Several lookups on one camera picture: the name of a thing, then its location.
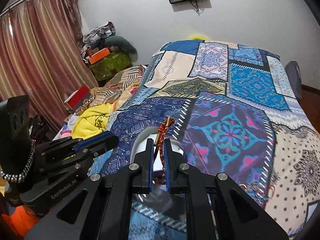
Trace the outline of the purple heart-shaped tin box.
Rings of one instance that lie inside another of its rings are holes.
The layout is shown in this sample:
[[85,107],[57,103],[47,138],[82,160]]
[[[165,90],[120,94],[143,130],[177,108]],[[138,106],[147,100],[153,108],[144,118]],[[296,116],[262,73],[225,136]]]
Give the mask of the purple heart-shaped tin box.
[[[143,129],[137,135],[131,150],[130,163],[133,163],[135,155],[137,153],[145,151],[146,143],[148,139],[152,139],[153,142],[156,141],[157,130],[158,128],[156,126],[150,126]],[[184,155],[182,144],[179,141],[177,141],[176,139],[170,139],[170,142],[171,142],[171,148],[173,151],[178,152],[180,155]],[[162,178],[162,175],[164,172],[164,168],[161,162],[160,153],[159,151],[156,152],[156,146],[154,146],[153,149],[154,149],[154,156],[156,157],[156,159],[153,162],[153,177],[158,181],[163,182],[164,179]]]

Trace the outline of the yellow blanket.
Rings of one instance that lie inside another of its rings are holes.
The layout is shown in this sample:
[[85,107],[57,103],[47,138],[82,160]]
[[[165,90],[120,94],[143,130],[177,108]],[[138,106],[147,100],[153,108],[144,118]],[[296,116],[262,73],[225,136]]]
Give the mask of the yellow blanket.
[[105,131],[112,113],[110,103],[90,107],[82,113],[73,126],[71,137],[73,139],[89,139]]

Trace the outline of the red and white box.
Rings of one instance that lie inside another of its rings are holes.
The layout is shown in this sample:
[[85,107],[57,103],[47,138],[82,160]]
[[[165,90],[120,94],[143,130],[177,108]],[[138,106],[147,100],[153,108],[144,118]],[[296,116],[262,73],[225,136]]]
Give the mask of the red and white box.
[[77,103],[81,101],[88,93],[90,93],[90,88],[87,85],[81,85],[76,91],[74,91],[65,101],[65,108],[70,111],[73,109]]

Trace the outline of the striped orange blanket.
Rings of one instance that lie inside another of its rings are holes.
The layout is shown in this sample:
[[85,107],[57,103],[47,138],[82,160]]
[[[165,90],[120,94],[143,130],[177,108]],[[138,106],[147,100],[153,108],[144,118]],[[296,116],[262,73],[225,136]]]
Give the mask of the striped orange blanket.
[[75,111],[77,116],[85,110],[102,104],[111,104],[112,111],[119,109],[138,89],[146,66],[138,65],[118,72],[104,87],[95,87],[89,98]]

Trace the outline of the blue patchwork bedspread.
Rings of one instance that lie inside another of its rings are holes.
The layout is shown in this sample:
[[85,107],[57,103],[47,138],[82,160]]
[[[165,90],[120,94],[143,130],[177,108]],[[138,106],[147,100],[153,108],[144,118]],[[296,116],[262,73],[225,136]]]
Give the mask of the blue patchwork bedspread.
[[223,172],[297,238],[319,206],[319,136],[300,107],[279,56],[240,44],[169,42],[139,88],[110,116],[119,145],[92,173],[130,164],[137,135],[173,118],[166,136],[190,165]]

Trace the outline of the striped brown curtain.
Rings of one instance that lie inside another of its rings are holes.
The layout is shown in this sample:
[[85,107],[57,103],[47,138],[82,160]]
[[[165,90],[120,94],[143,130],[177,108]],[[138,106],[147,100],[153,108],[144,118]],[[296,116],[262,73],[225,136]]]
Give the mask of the striped brown curtain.
[[97,87],[80,55],[77,0],[27,0],[1,17],[1,99],[28,95],[31,116],[58,131],[64,101],[81,85]]

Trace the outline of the orange box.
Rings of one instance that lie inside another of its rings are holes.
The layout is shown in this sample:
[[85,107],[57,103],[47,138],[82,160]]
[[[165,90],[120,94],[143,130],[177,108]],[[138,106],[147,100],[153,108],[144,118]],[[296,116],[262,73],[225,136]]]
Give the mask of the orange box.
[[104,57],[110,55],[110,51],[108,48],[103,48],[102,50],[96,52],[92,56],[89,57],[89,63],[90,64],[95,64],[96,62],[100,61]]

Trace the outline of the green cloth covered box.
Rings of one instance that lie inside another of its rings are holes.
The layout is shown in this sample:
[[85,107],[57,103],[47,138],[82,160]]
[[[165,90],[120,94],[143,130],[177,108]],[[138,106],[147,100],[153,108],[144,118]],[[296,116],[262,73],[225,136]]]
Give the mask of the green cloth covered box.
[[127,54],[112,52],[100,61],[89,66],[97,81],[109,80],[118,72],[131,65],[131,60]]

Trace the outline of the pile of clothes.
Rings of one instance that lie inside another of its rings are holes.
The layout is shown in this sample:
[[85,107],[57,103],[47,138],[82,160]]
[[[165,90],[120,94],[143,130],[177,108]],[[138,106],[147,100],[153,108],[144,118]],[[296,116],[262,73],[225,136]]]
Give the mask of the pile of clothes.
[[91,45],[95,44],[95,42],[97,42],[101,38],[108,38],[110,36],[114,36],[115,34],[116,29],[112,22],[108,22],[108,24],[106,25],[96,27],[95,29],[83,36],[82,41],[84,46],[82,50],[85,50]]

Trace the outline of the dark grey pillow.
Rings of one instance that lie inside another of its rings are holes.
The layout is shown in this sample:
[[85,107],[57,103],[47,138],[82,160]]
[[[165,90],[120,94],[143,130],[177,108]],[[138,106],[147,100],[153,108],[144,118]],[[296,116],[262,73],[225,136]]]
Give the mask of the dark grey pillow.
[[121,36],[110,36],[104,39],[104,46],[111,52],[126,53],[132,62],[136,62],[138,60],[138,53],[136,48]]

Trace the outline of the dark chair beside bed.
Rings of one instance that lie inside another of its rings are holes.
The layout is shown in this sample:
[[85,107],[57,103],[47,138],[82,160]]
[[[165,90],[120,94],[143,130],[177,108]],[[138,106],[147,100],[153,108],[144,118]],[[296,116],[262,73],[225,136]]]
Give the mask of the dark chair beside bed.
[[302,78],[297,61],[290,61],[285,70],[296,99],[302,98]]

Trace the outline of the yellow round object behind bed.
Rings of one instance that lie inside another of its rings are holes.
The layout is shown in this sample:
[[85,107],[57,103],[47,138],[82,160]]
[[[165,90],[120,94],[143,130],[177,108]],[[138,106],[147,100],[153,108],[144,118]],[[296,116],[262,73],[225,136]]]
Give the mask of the yellow round object behind bed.
[[203,40],[203,41],[209,41],[210,38],[203,36],[203,35],[191,35],[188,38],[189,40]]

